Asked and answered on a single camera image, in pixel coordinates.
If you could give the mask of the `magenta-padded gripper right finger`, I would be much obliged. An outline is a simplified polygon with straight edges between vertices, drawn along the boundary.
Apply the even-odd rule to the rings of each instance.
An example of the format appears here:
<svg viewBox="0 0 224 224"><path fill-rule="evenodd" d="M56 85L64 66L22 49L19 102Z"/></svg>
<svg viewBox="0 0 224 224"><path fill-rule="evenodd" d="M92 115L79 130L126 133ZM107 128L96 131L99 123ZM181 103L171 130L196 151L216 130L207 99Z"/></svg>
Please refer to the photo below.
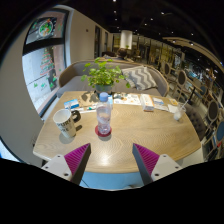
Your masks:
<svg viewBox="0 0 224 224"><path fill-rule="evenodd" d="M182 169L167 154L158 155L136 143L133 144L132 153L145 185Z"/></svg>

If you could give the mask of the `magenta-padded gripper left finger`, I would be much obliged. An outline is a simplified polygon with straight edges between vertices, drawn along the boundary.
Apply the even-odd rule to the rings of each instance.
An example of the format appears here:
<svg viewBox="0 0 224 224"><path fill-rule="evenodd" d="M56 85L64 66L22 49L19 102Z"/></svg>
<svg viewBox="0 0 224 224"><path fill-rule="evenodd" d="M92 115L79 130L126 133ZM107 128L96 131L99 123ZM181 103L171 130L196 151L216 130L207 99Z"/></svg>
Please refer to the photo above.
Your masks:
<svg viewBox="0 0 224 224"><path fill-rule="evenodd" d="M91 144L87 143L66 155L57 154L42 169L79 185L90 154Z"/></svg>

